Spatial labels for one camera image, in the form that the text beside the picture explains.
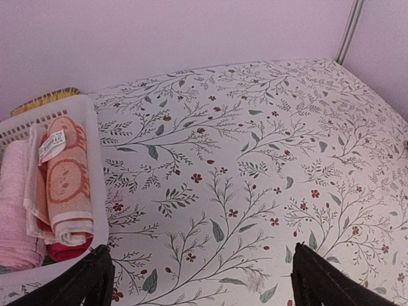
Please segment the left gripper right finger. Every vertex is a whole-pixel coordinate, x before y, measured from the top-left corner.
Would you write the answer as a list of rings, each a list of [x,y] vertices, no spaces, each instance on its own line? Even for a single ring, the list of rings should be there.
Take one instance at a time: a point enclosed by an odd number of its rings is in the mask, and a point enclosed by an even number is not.
[[[345,276],[305,244],[297,243],[291,273],[296,305],[392,306],[394,303]]]

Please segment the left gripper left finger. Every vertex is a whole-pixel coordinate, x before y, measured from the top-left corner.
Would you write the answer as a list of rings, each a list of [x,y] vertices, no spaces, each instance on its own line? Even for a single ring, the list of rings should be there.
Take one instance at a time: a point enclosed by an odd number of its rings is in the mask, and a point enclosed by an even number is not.
[[[56,279],[10,305],[111,305],[115,267],[106,245],[99,245]]]

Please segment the orange patterned towel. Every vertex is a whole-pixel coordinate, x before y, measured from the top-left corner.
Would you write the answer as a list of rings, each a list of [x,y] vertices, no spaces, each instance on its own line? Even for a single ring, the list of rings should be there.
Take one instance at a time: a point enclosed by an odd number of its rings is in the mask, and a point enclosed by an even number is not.
[[[33,124],[28,139],[23,206],[26,232],[48,245],[83,245],[94,234],[87,139],[69,117],[48,128]]]

